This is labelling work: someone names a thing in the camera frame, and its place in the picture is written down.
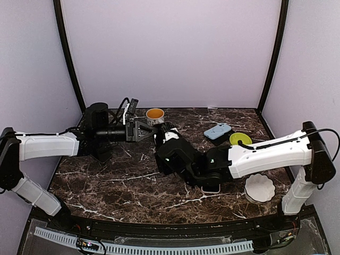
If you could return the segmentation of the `pink phone case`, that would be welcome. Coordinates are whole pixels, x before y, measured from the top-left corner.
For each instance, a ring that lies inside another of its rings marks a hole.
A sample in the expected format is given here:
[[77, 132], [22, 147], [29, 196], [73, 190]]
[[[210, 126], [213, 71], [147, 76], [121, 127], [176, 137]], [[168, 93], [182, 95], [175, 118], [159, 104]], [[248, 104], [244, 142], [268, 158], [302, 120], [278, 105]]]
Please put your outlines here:
[[218, 193], [220, 193], [220, 185], [202, 186], [201, 191], [204, 194], [218, 194]]

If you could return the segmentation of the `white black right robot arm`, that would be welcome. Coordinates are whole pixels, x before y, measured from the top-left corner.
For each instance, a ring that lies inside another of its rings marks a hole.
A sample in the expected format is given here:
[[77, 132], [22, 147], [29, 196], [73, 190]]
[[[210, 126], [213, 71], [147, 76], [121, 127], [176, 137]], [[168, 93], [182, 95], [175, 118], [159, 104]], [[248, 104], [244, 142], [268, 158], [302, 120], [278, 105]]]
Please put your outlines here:
[[177, 174], [187, 185], [218, 188], [258, 172], [274, 168], [299, 166], [288, 193], [278, 206], [279, 213], [271, 226], [283, 230], [297, 215], [317, 186], [330, 181], [336, 174], [333, 157], [312, 121], [304, 122], [301, 130], [278, 139], [253, 145], [239, 141], [236, 145], [216, 146], [201, 153], [185, 140], [171, 122], [155, 126], [155, 159], [158, 170], [165, 175]]

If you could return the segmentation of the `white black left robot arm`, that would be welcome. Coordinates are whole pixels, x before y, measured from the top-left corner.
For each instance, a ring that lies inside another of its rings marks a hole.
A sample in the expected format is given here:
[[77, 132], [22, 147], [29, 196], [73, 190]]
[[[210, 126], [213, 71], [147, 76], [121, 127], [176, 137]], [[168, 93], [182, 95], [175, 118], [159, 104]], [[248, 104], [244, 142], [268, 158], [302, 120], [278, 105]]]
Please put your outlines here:
[[129, 117], [137, 101], [127, 104], [122, 116], [109, 110], [106, 103], [94, 103], [84, 111], [83, 124], [61, 133], [23, 133], [7, 127], [1, 134], [1, 189], [12, 191], [54, 218], [64, 232], [75, 227], [68, 207], [20, 171], [20, 162], [29, 159], [69, 156], [93, 156], [101, 163], [111, 156], [112, 144], [139, 142], [157, 133], [157, 129]]

